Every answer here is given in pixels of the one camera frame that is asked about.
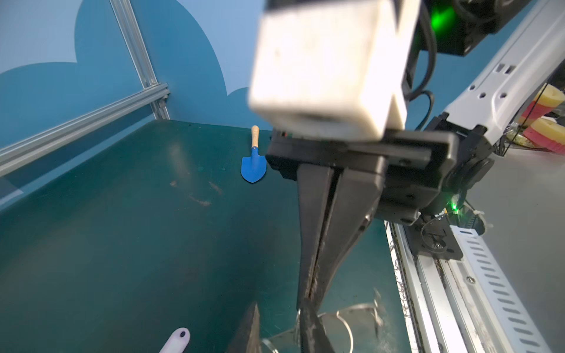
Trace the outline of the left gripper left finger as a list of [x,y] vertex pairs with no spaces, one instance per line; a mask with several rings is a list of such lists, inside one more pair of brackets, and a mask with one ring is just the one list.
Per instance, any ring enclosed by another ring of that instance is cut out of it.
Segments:
[[232,337],[227,353],[261,353],[260,311],[253,302],[244,314],[241,323]]

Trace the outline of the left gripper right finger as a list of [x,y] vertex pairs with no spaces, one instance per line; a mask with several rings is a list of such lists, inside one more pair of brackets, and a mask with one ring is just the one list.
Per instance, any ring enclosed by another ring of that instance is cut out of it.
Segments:
[[300,307],[300,349],[302,353],[334,353],[314,306],[304,299]]

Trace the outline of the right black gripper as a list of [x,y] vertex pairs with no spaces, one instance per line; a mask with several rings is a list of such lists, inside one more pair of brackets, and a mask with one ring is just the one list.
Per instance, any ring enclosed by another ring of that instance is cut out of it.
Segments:
[[388,130],[380,141],[357,143],[273,133],[266,160],[298,186],[298,307],[306,299],[322,306],[339,266],[374,217],[411,225],[443,208],[458,145],[452,132]]

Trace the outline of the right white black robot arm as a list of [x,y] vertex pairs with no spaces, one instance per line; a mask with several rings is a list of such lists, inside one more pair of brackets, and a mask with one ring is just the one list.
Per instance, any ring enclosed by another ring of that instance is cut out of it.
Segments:
[[341,142],[274,131],[266,159],[297,182],[301,259],[297,309],[319,310],[339,266],[374,219],[404,226],[413,254],[459,260],[437,219],[493,166],[506,127],[564,61],[564,3],[540,1],[472,84],[416,131]]

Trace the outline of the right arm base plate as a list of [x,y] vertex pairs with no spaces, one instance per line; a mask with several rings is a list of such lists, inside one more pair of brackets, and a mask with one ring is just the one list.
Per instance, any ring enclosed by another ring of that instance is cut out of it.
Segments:
[[411,254],[429,255],[443,260],[462,260],[463,252],[450,227],[449,213],[420,216],[412,225],[403,226]]

